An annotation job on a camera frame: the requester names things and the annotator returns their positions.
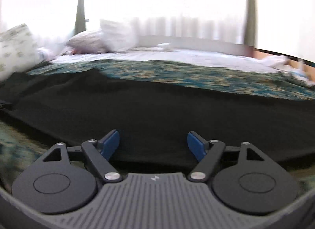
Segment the black pants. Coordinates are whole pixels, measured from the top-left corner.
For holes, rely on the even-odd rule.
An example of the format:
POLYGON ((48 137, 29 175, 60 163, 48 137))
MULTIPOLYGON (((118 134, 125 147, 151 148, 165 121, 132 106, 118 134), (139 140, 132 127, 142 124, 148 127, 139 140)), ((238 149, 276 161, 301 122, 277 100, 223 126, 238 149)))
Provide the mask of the black pants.
POLYGON ((314 156, 314 101, 224 93, 79 73, 15 73, 1 84, 9 117, 50 138, 80 145, 116 129, 113 163, 195 166, 195 131, 228 145, 247 141, 275 161, 314 156))

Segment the teal patterned bed blanket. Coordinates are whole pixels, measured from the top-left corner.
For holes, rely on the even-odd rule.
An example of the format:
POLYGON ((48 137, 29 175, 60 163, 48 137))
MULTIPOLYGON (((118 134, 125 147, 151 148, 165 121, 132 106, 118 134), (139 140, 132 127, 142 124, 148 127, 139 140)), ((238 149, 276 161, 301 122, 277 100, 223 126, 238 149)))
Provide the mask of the teal patterned bed blanket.
MULTIPOLYGON (((91 69, 120 80, 165 83, 195 89, 284 100, 314 101, 314 91, 290 83, 280 73, 241 72, 231 69, 193 66, 178 62, 119 60, 61 64, 44 62, 24 73, 28 75, 51 75, 79 73, 91 69)), ((5 108, 5 102, 1 101, 1 186, 10 191, 14 180, 28 166, 54 144, 63 141, 50 138, 9 117, 5 112, 5 108)), ((113 156, 109 160, 111 165, 123 175, 130 172, 182 172, 187 174, 197 164, 197 160, 194 157, 195 166, 188 170, 179 166, 161 166, 155 163, 120 166, 113 163, 113 156)), ((302 182, 304 191, 314 187, 314 156, 304 156, 276 162, 302 182)))

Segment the white bed sheet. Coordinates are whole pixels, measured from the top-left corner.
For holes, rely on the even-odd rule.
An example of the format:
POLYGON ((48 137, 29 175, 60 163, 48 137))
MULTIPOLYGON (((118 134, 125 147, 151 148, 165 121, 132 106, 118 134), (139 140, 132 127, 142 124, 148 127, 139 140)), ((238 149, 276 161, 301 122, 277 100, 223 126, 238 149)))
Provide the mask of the white bed sheet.
POLYGON ((172 52, 133 50, 125 53, 101 54, 66 54, 58 56, 53 63, 92 62, 96 60, 127 60, 127 61, 170 61, 188 63, 203 67, 228 68, 244 72, 273 73, 277 69, 264 66, 253 58, 232 56, 215 52, 193 50, 175 50, 172 52))

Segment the white crumpled cloth at edge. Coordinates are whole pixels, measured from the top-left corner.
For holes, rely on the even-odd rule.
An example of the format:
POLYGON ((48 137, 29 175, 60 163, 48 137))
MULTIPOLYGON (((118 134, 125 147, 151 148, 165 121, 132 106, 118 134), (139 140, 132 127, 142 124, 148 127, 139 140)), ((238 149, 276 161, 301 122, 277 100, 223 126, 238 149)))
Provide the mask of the white crumpled cloth at edge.
POLYGON ((270 55, 260 59, 258 62, 273 69, 283 69, 287 65, 288 60, 288 56, 270 55))

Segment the folded white floral duvet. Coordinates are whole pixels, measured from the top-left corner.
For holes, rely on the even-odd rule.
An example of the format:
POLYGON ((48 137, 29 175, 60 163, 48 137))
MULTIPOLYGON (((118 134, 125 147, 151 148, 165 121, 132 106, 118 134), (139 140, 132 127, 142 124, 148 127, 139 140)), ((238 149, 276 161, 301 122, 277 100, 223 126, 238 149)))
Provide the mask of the folded white floral duvet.
POLYGON ((1 33, 1 81, 42 62, 37 44, 25 24, 1 33))

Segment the white pillow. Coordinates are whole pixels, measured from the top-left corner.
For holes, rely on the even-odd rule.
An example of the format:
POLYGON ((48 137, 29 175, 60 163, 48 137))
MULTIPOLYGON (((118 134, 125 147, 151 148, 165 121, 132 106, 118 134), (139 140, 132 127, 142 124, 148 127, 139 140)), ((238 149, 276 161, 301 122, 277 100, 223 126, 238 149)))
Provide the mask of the white pillow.
POLYGON ((102 42, 109 52, 127 52, 138 43, 131 23, 101 20, 102 42))

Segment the right green curtain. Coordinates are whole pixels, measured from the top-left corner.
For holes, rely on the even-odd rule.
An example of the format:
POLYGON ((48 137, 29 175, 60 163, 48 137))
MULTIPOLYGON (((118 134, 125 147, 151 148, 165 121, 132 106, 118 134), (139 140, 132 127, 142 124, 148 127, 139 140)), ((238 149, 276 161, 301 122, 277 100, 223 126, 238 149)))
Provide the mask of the right green curtain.
POLYGON ((249 47, 256 45, 257 4, 256 0, 247 0, 247 16, 244 34, 244 44, 249 47))

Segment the green curtain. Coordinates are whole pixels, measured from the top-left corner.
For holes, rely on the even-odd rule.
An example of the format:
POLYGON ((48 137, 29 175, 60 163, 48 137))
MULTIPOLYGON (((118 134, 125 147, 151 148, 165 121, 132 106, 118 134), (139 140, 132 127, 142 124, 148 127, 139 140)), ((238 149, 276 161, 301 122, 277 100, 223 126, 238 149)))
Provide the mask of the green curtain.
POLYGON ((86 31, 84 0, 78 0, 74 35, 77 35, 77 34, 84 32, 84 31, 86 31))
POLYGON ((244 44, 249 47, 256 45, 257 4, 256 0, 247 0, 247 16, 244 34, 244 44))

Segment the left green curtain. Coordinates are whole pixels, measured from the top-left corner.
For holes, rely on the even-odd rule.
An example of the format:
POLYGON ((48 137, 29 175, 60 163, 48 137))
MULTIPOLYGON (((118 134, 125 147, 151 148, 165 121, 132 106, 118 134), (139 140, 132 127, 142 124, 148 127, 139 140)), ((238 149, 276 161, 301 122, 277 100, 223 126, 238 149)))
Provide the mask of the left green curtain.
POLYGON ((77 34, 84 32, 84 31, 86 31, 84 0, 78 0, 74 35, 77 35, 77 34))

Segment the small white crumpled cloth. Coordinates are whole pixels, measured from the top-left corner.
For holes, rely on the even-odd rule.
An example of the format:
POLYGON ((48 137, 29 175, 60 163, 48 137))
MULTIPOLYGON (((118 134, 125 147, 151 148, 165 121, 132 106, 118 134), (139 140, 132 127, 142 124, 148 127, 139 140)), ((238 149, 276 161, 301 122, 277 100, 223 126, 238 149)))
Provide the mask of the small white crumpled cloth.
POLYGON ((173 46, 171 43, 160 43, 157 45, 157 48, 162 52, 172 52, 173 46))

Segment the white sheer curtain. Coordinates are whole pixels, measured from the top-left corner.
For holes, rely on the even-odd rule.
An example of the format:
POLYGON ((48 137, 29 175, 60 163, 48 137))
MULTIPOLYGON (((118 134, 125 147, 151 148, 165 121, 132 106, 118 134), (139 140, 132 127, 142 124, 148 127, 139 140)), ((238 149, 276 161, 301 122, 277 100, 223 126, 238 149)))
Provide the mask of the white sheer curtain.
POLYGON ((84 0, 88 28, 112 21, 138 35, 242 44, 247 0, 84 0))

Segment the wooden bed frame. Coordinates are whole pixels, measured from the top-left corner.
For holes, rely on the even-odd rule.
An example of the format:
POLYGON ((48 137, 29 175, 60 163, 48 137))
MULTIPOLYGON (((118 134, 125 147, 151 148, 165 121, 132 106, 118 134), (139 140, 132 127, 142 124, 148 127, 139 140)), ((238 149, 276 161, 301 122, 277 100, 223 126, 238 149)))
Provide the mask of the wooden bed frame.
MULTIPOLYGON (((154 51, 160 51, 157 45, 160 43, 171 43, 173 50, 193 50, 204 52, 222 53, 232 56, 253 58, 259 61, 270 55, 287 56, 283 54, 269 54, 262 51, 256 51, 254 47, 249 47, 244 44, 228 43, 218 40, 210 40, 195 37, 172 37, 172 36, 139 36, 136 47, 148 48, 154 51)), ((297 68, 300 63, 294 61, 288 56, 288 63, 292 67, 297 68)))

